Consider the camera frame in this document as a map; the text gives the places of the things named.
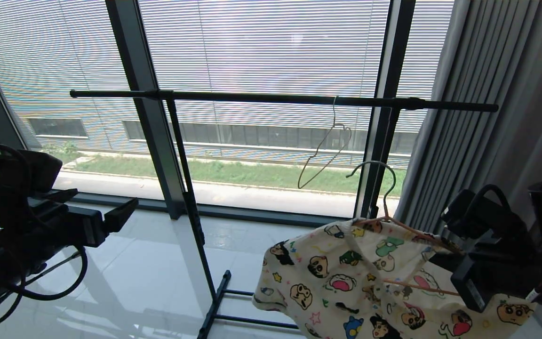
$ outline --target white tile floor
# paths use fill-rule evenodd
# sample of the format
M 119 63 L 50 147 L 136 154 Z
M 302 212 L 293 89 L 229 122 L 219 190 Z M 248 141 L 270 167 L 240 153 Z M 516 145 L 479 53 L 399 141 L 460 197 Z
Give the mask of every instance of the white tile floor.
M 98 208 L 106 211 L 109 208 Z M 215 285 L 231 269 L 230 288 L 251 291 L 258 281 L 265 249 L 286 238 L 308 232 L 303 227 L 266 225 L 203 218 L 206 254 Z M 200 261 L 185 251 L 191 230 L 185 220 L 171 222 L 163 213 L 137 211 L 118 234 L 97 249 L 88 249 L 88 274 L 71 295 L 52 302 L 23 299 L 0 325 L 3 338 L 56 339 L 192 339 L 204 319 L 203 275 L 194 275 Z M 68 255 L 71 250 L 64 250 Z M 59 253 L 51 262 L 64 255 Z M 31 289 L 62 291 L 76 277 L 78 260 L 46 275 Z M 0 307 L 2 314 L 11 301 Z M 225 298 L 220 313 L 290 322 L 286 316 L 259 311 L 248 299 Z M 215 322 L 211 339 L 302 339 L 291 330 Z M 513 339 L 542 339 L 542 328 L 531 318 Z

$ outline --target black metal clothes rack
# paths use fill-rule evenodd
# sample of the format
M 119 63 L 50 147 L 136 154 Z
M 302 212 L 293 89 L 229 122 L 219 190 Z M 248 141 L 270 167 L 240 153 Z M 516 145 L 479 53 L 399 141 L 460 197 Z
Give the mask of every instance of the black metal clothes rack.
M 179 128 L 179 119 L 175 100 L 196 100 L 196 101 L 235 101 L 250 103 L 285 103 L 285 104 L 308 104 L 308 105 L 350 105 L 359 107 L 390 107 L 391 110 L 400 112 L 402 109 L 443 109 L 443 110 L 463 110 L 476 112 L 496 112 L 498 105 L 475 104 L 475 103 L 454 103 L 447 101 L 426 101 L 419 98 L 353 98 L 353 97 L 317 97 L 309 95 L 275 95 L 275 94 L 241 94 L 241 93 L 215 93 L 215 92 L 178 92 L 172 90 L 71 90 L 70 95 L 73 98 L 79 97 L 114 97 L 114 98 L 148 98 L 166 101 L 168 113 L 170 114 L 171 126 L 176 139 L 176 146 L 179 152 L 183 177 L 185 178 L 185 188 L 183 190 L 183 201 L 185 201 L 185 210 L 189 217 L 191 229 L 196 240 L 200 261 L 204 267 L 204 273 L 207 280 L 212 303 L 204 319 L 204 323 L 198 332 L 198 339 L 206 339 L 208 333 L 216 319 L 230 320 L 233 322 L 242 322 L 250 324 L 260 324 L 265 326 L 274 326 L 278 328 L 288 328 L 297 330 L 295 324 L 269 322 L 253 318 L 234 317 L 231 315 L 219 314 L 219 306 L 226 294 L 237 296 L 252 296 L 253 292 L 230 290 L 228 284 L 231 279 L 230 270 L 226 270 L 219 288 L 215 290 L 213 278 L 208 266 L 208 260 L 204 252 L 204 232 L 200 223 L 198 206 L 194 195 L 191 176 L 187 164 L 187 154 L 183 146 L 183 139 Z

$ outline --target curtain fold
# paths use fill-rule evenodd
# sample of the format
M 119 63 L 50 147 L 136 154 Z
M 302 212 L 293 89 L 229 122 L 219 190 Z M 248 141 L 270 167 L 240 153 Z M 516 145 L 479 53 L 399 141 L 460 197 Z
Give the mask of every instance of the curtain fold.
M 432 99 L 500 110 L 428 113 L 396 217 L 440 234 L 439 215 L 458 192 L 487 183 L 502 187 L 514 211 L 524 210 L 526 186 L 542 180 L 542 161 L 527 163 L 542 160 L 541 74 L 542 1 L 456 2 Z M 525 129 L 533 133 L 522 142 Z

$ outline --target yellow star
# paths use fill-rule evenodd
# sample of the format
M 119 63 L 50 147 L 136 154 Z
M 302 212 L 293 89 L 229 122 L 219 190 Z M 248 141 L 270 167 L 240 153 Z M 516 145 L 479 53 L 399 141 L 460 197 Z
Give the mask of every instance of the yellow star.
M 353 234 L 353 236 L 355 236 L 355 238 L 358 237 L 358 236 L 363 236 L 363 234 L 365 234 L 365 230 L 360 229 L 359 227 L 355 227 L 352 230 L 352 234 Z

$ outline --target white shirt with cartoon characters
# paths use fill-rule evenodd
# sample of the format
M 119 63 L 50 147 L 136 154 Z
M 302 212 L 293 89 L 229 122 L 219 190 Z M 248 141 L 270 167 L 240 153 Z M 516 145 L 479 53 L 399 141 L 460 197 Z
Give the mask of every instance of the white shirt with cartoon characters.
M 266 251 L 252 303 L 292 318 L 308 338 L 509 338 L 535 304 L 496 294 L 465 307 L 451 273 L 428 260 L 441 247 L 398 225 L 331 223 Z M 432 288 L 428 292 L 383 279 Z

